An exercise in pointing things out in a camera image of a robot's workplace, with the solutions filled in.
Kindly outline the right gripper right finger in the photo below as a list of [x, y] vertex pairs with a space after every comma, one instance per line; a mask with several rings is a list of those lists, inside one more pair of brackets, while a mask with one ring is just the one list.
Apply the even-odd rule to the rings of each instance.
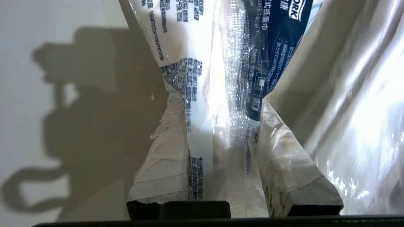
[[336, 187], [266, 100], [257, 135], [257, 162], [270, 217], [340, 213], [344, 204]]

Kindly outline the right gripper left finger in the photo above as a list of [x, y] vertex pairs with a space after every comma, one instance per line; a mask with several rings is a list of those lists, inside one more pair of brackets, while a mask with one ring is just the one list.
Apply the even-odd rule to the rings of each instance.
[[189, 146], [182, 95], [169, 94], [160, 125], [150, 138], [153, 143], [128, 194], [132, 221], [156, 220], [162, 204], [188, 200]]

